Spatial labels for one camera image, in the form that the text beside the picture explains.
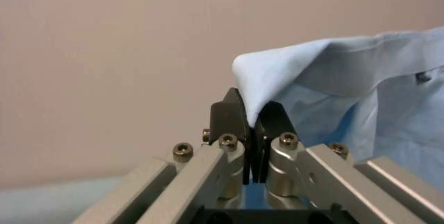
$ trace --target gray surface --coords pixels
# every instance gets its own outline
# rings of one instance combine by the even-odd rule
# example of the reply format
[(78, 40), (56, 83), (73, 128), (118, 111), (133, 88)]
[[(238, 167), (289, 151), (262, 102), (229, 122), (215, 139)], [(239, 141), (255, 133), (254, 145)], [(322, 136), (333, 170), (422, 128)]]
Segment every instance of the gray surface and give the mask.
[(187, 223), (200, 206), (215, 206), (228, 179), (227, 155), (203, 145), (137, 223)]
[(0, 223), (71, 223), (120, 181), (112, 177), (0, 190)]
[(150, 157), (74, 223), (135, 223), (175, 176), (174, 165)]
[(323, 144), (301, 152), (296, 167), (304, 191), (320, 209), (338, 203), (359, 223), (423, 223)]
[(427, 223), (444, 222), (444, 194), (386, 157), (355, 168)]

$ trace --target metal joint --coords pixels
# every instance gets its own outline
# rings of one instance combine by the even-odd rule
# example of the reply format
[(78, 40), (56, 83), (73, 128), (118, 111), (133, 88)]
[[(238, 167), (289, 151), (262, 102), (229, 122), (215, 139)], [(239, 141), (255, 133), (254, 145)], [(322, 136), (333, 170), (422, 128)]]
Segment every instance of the metal joint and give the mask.
[(219, 137), (219, 148), (229, 152), (234, 151), (238, 147), (238, 138), (230, 133), (222, 134)]
[(279, 136), (279, 145), (287, 150), (295, 150), (298, 143), (299, 138), (294, 133), (284, 132)]
[(186, 163), (193, 157), (193, 146), (187, 142), (181, 142), (173, 148), (173, 158), (176, 162)]

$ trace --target beige wall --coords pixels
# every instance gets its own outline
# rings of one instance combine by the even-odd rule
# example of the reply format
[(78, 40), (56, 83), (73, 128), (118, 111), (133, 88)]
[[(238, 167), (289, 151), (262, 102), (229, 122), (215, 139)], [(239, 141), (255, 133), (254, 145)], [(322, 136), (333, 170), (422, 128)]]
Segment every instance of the beige wall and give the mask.
[(0, 187), (199, 143), (243, 52), (441, 24), (444, 0), (0, 0)]

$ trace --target cloth fold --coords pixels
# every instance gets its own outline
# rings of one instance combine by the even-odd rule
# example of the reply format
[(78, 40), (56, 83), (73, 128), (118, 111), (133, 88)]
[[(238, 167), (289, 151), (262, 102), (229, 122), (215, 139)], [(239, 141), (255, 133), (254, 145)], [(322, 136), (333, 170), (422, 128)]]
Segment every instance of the cloth fold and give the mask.
[(278, 101), (306, 146), (340, 141), (356, 159), (387, 155), (444, 192), (443, 65), (440, 27), (243, 54), (232, 70), (250, 126)]

